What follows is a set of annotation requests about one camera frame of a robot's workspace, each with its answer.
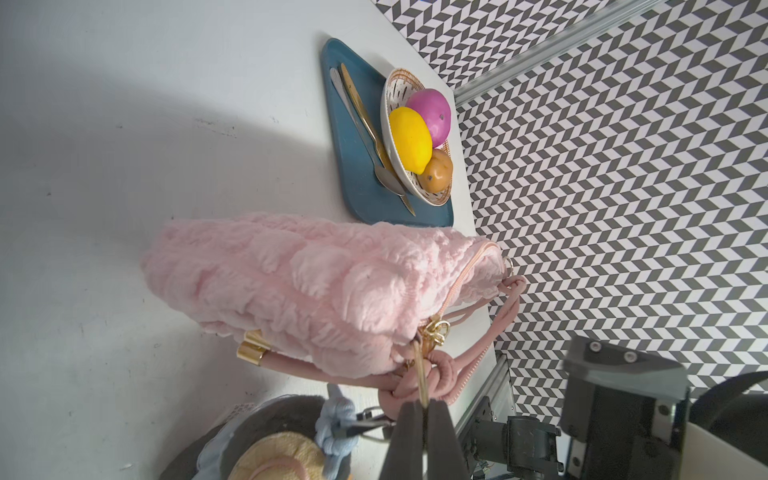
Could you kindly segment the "penguin plush charm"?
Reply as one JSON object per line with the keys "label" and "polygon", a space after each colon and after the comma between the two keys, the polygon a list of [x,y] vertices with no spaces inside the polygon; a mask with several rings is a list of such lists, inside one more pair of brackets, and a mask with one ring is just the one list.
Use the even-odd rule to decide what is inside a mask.
{"label": "penguin plush charm", "polygon": [[348,479],[356,407],[336,385],[326,397],[284,395],[241,404],[181,451],[161,479]]}

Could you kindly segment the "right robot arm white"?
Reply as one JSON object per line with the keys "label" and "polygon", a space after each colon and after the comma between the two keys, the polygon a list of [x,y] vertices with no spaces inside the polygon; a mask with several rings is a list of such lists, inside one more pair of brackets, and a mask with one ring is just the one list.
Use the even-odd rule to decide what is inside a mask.
{"label": "right robot arm white", "polygon": [[691,398],[673,360],[575,337],[557,425],[531,416],[494,420],[483,397],[459,442],[470,476],[484,462],[505,479],[764,479],[764,371],[741,374]]}

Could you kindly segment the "pink fluffy bag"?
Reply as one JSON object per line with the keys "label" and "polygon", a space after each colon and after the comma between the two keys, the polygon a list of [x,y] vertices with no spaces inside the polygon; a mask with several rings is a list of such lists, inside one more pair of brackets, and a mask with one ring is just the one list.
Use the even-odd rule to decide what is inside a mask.
{"label": "pink fluffy bag", "polygon": [[262,212],[173,221],[141,269],[154,295],[236,339],[240,356],[373,388],[389,418],[421,394],[454,402],[527,287],[482,236]]}

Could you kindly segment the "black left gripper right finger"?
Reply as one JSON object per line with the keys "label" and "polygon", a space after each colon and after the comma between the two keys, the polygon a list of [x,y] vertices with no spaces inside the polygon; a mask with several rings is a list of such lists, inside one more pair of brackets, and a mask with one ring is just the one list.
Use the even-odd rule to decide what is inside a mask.
{"label": "black left gripper right finger", "polygon": [[426,410],[426,425],[427,478],[469,479],[463,450],[445,402],[430,401]]}

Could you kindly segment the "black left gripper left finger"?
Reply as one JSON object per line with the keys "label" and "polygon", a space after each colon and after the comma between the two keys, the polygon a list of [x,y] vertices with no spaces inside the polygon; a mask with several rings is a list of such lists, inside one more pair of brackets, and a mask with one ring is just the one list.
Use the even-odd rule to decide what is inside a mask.
{"label": "black left gripper left finger", "polygon": [[380,480],[420,480],[423,476],[424,409],[419,401],[401,406]]}

